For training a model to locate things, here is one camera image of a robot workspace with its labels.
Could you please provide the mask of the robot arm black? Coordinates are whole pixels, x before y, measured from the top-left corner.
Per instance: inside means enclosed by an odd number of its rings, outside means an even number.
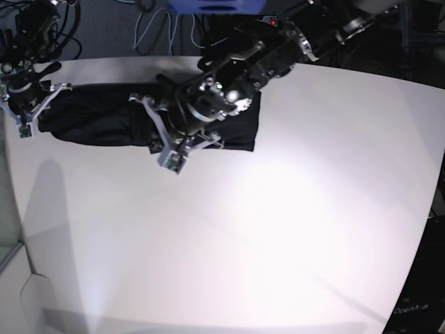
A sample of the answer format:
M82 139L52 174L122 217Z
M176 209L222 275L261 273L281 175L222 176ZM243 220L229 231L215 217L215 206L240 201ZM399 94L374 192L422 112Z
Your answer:
M17 1L15 30L1 32L1 110L14 119L20 138L30 138L40 114L70 83L45 77L59 71L57 61L81 20L78 1Z
M202 57L199 73L177 83L159 74L159 96L132 94L156 129L152 147L159 166L180 173L190 153L223 146L208 126L247 110L254 96L272 79L286 76L298 63L315 63L372 25L394 1L308 1L276 26L237 24L228 39Z

